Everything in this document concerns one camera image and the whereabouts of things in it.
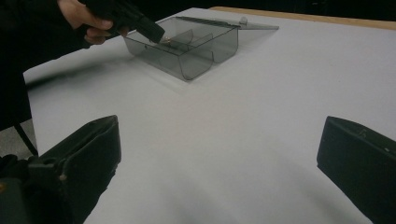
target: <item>white surface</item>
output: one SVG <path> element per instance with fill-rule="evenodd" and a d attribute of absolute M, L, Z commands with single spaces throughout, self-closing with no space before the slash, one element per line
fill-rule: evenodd
<path fill-rule="evenodd" d="M 327 116 L 396 139 L 396 32 L 247 18 L 280 29 L 240 33 L 236 55 L 191 83 L 120 37 L 25 74 L 41 153 L 119 117 L 122 162 L 86 223 L 370 223 L 316 156 Z"/>

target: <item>dark background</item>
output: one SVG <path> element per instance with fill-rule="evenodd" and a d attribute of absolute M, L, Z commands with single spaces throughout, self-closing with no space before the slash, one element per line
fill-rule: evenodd
<path fill-rule="evenodd" d="M 134 0 L 152 20 L 190 7 L 241 7 L 311 15 L 396 21 L 396 0 Z"/>

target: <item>hand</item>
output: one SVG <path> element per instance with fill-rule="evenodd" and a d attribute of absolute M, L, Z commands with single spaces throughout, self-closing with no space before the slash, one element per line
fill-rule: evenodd
<path fill-rule="evenodd" d="M 78 0 L 58 0 L 58 6 L 64 18 L 69 22 L 73 29 L 77 29 L 82 24 L 90 25 L 84 38 L 88 43 L 94 45 L 103 44 L 106 37 L 111 36 L 111 33 L 106 30 L 113 26 L 113 21 L 104 20 L 94 16 L 90 10 L 85 7 Z M 122 27 L 119 33 L 122 36 L 128 34 L 129 28 Z"/>

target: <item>black jacket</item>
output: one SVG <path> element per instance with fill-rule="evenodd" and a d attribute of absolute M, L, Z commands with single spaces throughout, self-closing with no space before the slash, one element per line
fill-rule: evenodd
<path fill-rule="evenodd" d="M 0 0 L 0 131 L 31 118 L 23 72 L 82 48 L 57 0 Z"/>

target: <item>finger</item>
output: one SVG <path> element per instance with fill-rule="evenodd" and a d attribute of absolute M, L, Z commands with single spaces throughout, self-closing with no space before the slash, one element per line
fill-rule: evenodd
<path fill-rule="evenodd" d="M 98 28 L 90 27 L 87 30 L 87 36 L 88 37 L 101 37 L 101 36 L 107 37 L 107 36 L 111 36 L 111 33 L 104 31 L 104 30 L 100 30 Z"/>
<path fill-rule="evenodd" d="M 78 17 L 82 23 L 101 30 L 108 30 L 113 26 L 113 21 L 95 17 L 87 7 L 78 8 Z"/>
<path fill-rule="evenodd" d="M 99 37 L 90 37 L 90 36 L 85 35 L 85 36 L 84 36 L 84 39 L 85 39 L 88 43 L 93 44 L 93 45 L 101 45 L 101 44 L 105 43 L 105 41 L 106 41 L 106 38 L 103 37 L 103 36 L 99 36 Z"/>
<path fill-rule="evenodd" d="M 119 29 L 119 34 L 122 35 L 123 37 L 127 36 L 129 32 L 129 27 L 128 26 L 122 26 Z"/>

